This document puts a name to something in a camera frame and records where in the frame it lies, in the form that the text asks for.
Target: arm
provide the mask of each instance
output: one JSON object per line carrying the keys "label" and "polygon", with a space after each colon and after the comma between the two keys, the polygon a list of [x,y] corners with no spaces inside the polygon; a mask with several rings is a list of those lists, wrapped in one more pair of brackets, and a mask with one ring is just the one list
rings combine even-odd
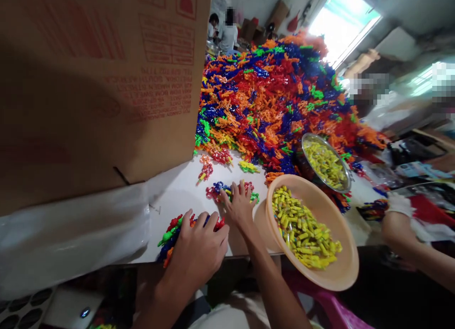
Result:
{"label": "arm", "polygon": [[419,242],[408,216],[401,212],[387,212],[382,221],[382,238],[392,251],[455,293],[455,259]]}
{"label": "arm", "polygon": [[141,312],[132,329],[171,328],[196,290],[221,266],[228,250],[229,226],[214,232],[218,213],[213,213],[204,226],[208,216],[204,212],[191,228],[191,214],[192,210],[185,213],[172,260],[155,287],[148,310]]}
{"label": "arm", "polygon": [[281,276],[253,222],[251,190],[245,191],[243,181],[239,188],[232,183],[232,202],[222,191],[226,211],[245,239],[248,252],[255,267],[257,283],[261,290],[265,311],[272,329],[312,328],[305,311],[295,299]]}

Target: person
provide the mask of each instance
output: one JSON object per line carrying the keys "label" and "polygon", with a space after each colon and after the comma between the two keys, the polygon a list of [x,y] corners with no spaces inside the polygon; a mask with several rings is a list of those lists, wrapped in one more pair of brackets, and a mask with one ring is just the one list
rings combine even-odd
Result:
{"label": "person", "polygon": [[207,32],[207,38],[209,40],[214,40],[217,37],[216,28],[218,24],[219,24],[218,15],[216,13],[211,14],[209,18],[209,30]]}
{"label": "person", "polygon": [[416,269],[455,293],[455,259],[417,239],[411,228],[412,213],[409,199],[389,193],[389,208],[381,228],[384,242]]}
{"label": "person", "polygon": [[[305,311],[267,253],[265,243],[253,222],[256,201],[250,202],[251,192],[250,188],[245,189],[241,181],[239,187],[232,183],[232,202],[224,191],[221,192],[221,198],[227,216],[238,227],[246,242],[262,298],[258,294],[250,297],[237,294],[236,304],[220,304],[193,322],[190,328],[312,328]],[[191,209],[185,213],[172,260],[155,287],[151,304],[146,311],[140,312],[133,329],[173,327],[192,295],[221,266],[228,250],[229,225],[214,232],[218,213],[214,212],[204,226],[208,216],[204,212],[191,228],[191,214]]]}
{"label": "person", "polygon": [[238,30],[234,22],[234,9],[228,8],[226,11],[226,23],[221,29],[219,35],[219,48],[222,52],[227,52],[234,49],[234,44],[237,42]]}
{"label": "person", "polygon": [[389,193],[388,200],[381,227],[387,246],[359,247],[359,276],[338,295],[374,328],[444,327],[455,304],[455,259],[418,240],[409,199]]}

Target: gloved hand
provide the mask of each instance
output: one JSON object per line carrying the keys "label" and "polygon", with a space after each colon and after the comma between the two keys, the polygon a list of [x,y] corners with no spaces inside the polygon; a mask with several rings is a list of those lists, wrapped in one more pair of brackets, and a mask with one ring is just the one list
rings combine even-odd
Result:
{"label": "gloved hand", "polygon": [[394,211],[397,213],[405,214],[409,218],[412,218],[412,214],[416,209],[411,207],[411,200],[393,192],[387,193],[387,196],[389,198],[389,209],[386,210],[386,214],[388,212]]}

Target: pile of plastic toys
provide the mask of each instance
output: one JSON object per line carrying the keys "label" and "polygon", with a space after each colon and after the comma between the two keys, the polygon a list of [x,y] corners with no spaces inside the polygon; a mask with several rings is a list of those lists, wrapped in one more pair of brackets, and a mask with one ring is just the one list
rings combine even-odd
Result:
{"label": "pile of plastic toys", "polygon": [[[190,227],[193,227],[196,223],[197,219],[194,219],[195,214],[191,215],[190,218]],[[163,238],[158,243],[158,247],[163,246],[161,248],[160,254],[156,259],[157,262],[161,263],[164,262],[164,268],[169,265],[169,262],[172,258],[172,252],[174,251],[175,243],[180,234],[180,228],[182,226],[182,218],[183,214],[180,214],[178,217],[171,220],[169,227],[167,228],[166,233],[163,234]],[[204,226],[207,224],[207,221],[210,219],[210,215],[207,216]],[[217,221],[215,225],[214,231],[218,231],[220,228],[224,226],[224,218],[220,221]]]}
{"label": "pile of plastic toys", "polygon": [[208,61],[196,149],[222,164],[232,161],[228,149],[238,150],[266,169],[270,183],[281,174],[300,175],[294,153],[307,132],[324,137],[347,162],[368,146],[384,148],[385,137],[359,122],[334,69],[322,61],[326,55],[321,37],[301,32]]}
{"label": "pile of plastic toys", "polygon": [[[251,198],[250,201],[254,201],[257,199],[257,203],[259,203],[259,194],[253,192],[255,187],[253,186],[253,183],[251,182],[245,182],[245,191],[247,189],[251,190]],[[213,187],[207,188],[206,191],[206,196],[208,199],[214,199],[215,201],[220,201],[219,199],[219,193],[221,190],[224,190],[229,197],[229,200],[232,201],[232,189],[228,185],[224,184],[222,181],[216,182],[213,184]]]}

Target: pink stool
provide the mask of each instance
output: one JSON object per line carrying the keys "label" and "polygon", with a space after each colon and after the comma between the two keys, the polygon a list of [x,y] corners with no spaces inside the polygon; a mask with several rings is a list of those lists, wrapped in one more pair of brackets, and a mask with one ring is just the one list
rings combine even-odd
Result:
{"label": "pink stool", "polygon": [[373,329],[345,308],[334,292],[310,282],[298,271],[283,270],[282,275],[297,300],[297,293],[300,292],[312,297],[322,306],[334,329]]}

